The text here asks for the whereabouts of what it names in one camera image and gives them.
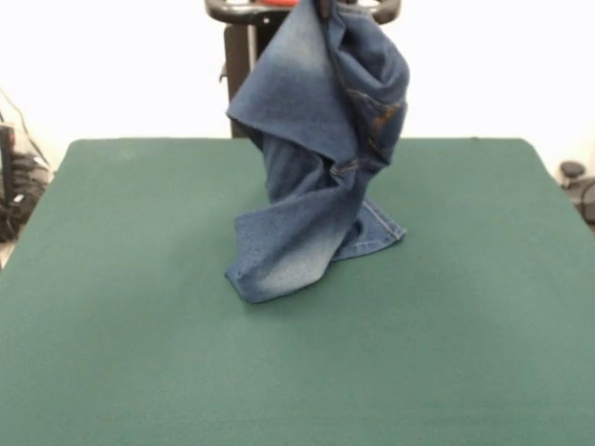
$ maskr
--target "wire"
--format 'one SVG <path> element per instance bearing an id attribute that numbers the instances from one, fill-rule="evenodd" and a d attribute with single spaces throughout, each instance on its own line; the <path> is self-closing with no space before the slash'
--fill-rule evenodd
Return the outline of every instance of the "wire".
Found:
<path id="1" fill-rule="evenodd" d="M 39 146 L 35 143 L 35 141 L 31 137 L 31 135 L 29 134 L 29 129 L 27 128 L 27 124 L 25 123 L 25 117 L 22 114 L 22 111 L 20 110 L 20 108 L 17 107 L 17 105 L 12 101 L 12 99 L 10 99 L 10 96 L 7 95 L 7 93 L 2 89 L 2 87 L 0 87 L 0 94 L 2 94 L 2 96 L 4 96 L 4 98 L 7 100 L 8 104 L 10 105 L 10 107 L 12 107 L 15 110 L 15 112 L 17 112 L 17 114 L 19 115 L 20 125 L 22 126 L 22 129 L 25 132 L 25 136 L 27 137 L 27 139 L 29 139 L 29 142 L 31 143 L 31 145 L 33 146 L 33 148 L 35 149 L 37 154 L 41 157 L 42 160 L 44 160 L 44 163 L 46 163 L 47 165 L 50 165 L 49 161 L 47 160 L 44 153 L 41 151 Z"/>
<path id="2" fill-rule="evenodd" d="M 587 218 L 587 203 L 585 202 L 585 199 L 587 198 L 587 192 L 589 192 L 593 188 L 595 188 L 595 179 L 591 181 L 580 194 L 580 214 L 583 217 L 583 219 L 589 224 L 595 223 L 595 220 Z"/>

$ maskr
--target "white background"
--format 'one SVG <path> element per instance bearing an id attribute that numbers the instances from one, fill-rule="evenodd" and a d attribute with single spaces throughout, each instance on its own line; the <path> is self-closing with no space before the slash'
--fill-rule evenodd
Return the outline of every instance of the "white background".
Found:
<path id="1" fill-rule="evenodd" d="M 229 135 L 202 0 L 0 0 L 0 86 L 54 164 L 77 138 Z M 595 173 L 595 3 L 403 0 L 405 136 L 525 138 Z M 0 99 L 0 110 L 7 105 Z"/>

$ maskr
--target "black knob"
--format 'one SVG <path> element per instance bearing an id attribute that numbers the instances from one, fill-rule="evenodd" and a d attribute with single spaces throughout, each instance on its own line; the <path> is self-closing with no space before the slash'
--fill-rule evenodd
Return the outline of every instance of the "black knob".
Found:
<path id="1" fill-rule="evenodd" d="M 560 165 L 562 174 L 568 179 L 577 179 L 585 174 L 585 166 L 574 161 L 567 161 Z"/>

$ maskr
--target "green table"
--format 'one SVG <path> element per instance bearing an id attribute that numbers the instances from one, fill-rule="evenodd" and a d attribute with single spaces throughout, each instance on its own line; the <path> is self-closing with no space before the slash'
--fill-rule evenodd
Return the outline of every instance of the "green table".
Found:
<path id="1" fill-rule="evenodd" d="M 242 140 L 73 144 L 0 275 L 2 446 L 595 444 L 595 243 L 519 140 L 405 140 L 409 229 L 260 306 Z"/>

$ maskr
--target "denim fabric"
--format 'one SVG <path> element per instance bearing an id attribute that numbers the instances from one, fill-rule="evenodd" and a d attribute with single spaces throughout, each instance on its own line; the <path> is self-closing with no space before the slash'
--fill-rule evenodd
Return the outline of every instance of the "denim fabric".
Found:
<path id="1" fill-rule="evenodd" d="M 226 276 L 251 303 L 405 234 L 365 193 L 401 135 L 409 69 L 369 14 L 333 1 L 321 20 L 314 1 L 289 14 L 228 109 L 262 152 L 271 201 L 235 221 Z"/>

